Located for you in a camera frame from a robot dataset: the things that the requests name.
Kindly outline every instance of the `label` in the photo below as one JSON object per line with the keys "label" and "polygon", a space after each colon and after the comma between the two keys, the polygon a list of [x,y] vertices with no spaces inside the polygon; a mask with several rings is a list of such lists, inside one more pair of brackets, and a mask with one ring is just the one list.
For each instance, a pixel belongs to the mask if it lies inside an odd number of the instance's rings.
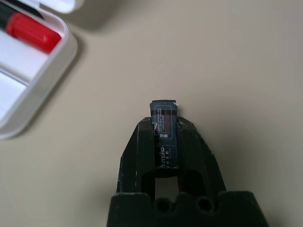
{"label": "label", "polygon": [[156,169],[177,169],[176,101],[153,101],[150,108],[154,126]]}

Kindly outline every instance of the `beige surface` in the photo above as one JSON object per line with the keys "label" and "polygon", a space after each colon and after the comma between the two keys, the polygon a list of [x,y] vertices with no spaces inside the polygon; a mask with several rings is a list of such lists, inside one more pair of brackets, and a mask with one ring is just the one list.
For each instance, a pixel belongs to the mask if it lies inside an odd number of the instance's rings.
{"label": "beige surface", "polygon": [[230,190],[302,226],[303,1],[88,0],[80,52],[21,136],[0,142],[1,227],[106,226],[120,156],[153,99],[176,99]]}

